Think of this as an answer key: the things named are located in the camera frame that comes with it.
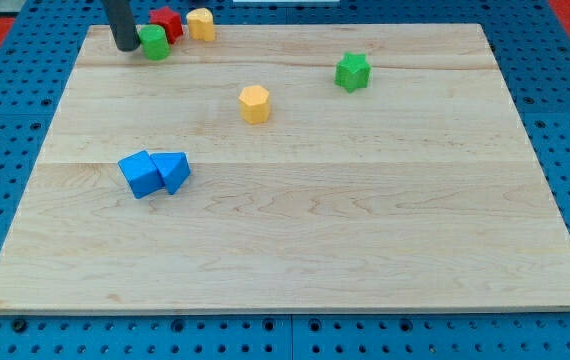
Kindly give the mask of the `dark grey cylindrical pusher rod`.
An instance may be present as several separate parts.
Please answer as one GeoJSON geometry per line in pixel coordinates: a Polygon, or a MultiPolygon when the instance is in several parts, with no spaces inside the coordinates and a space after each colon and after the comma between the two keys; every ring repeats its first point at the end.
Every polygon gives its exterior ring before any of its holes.
{"type": "Polygon", "coordinates": [[[101,0],[118,50],[131,52],[140,46],[136,23],[129,0],[101,0]]]}

